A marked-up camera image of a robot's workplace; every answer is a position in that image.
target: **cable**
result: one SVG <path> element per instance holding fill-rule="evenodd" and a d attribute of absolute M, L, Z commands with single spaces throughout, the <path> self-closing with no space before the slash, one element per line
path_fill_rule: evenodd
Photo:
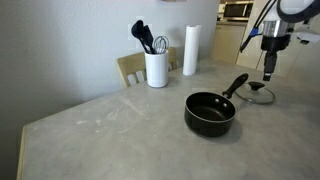
<path fill-rule="evenodd" d="M 257 36 L 259 33 L 259 26 L 260 24 L 263 22 L 263 19 L 266 17 L 266 15 L 269 13 L 269 11 L 271 10 L 271 8 L 274 6 L 274 4 L 277 2 L 277 0 L 269 0 L 267 2 L 267 4 L 263 7 L 262 11 L 260 12 L 249 36 L 247 37 L 247 39 L 242 43 L 242 45 L 240 46 L 240 52 L 242 53 L 242 51 L 247 47 L 247 45 L 249 44 L 250 40 Z"/>

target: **black saucepan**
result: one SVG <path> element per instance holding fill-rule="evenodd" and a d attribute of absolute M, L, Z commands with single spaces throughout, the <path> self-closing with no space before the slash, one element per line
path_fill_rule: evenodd
<path fill-rule="evenodd" d="M 240 75 L 221 95 L 199 92 L 187 98 L 184 118 L 191 130 L 206 137 L 218 137 L 227 133 L 232 125 L 236 109 L 228 100 L 249 75 Z"/>

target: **paper towel roll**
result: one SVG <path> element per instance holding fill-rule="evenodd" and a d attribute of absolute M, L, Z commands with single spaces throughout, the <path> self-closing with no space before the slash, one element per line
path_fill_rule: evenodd
<path fill-rule="evenodd" d="M 183 74 L 186 76 L 193 75 L 196 72 L 200 31 L 200 25 L 187 26 L 183 62 Z"/>

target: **microwave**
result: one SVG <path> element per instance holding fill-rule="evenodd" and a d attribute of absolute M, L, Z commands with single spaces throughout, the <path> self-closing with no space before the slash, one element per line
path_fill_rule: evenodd
<path fill-rule="evenodd" d="M 226 2 L 223 18 L 233 21 L 248 21 L 254 1 Z"/>

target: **saucepan handle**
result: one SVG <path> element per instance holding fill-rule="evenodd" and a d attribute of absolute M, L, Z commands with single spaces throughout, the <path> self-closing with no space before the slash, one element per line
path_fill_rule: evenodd
<path fill-rule="evenodd" d="M 232 94 L 240 87 L 242 86 L 249 78 L 249 75 L 247 73 L 244 73 L 237 77 L 236 80 L 232 83 L 232 85 L 227 89 L 226 91 L 222 92 L 222 95 L 228 99 L 232 97 Z"/>

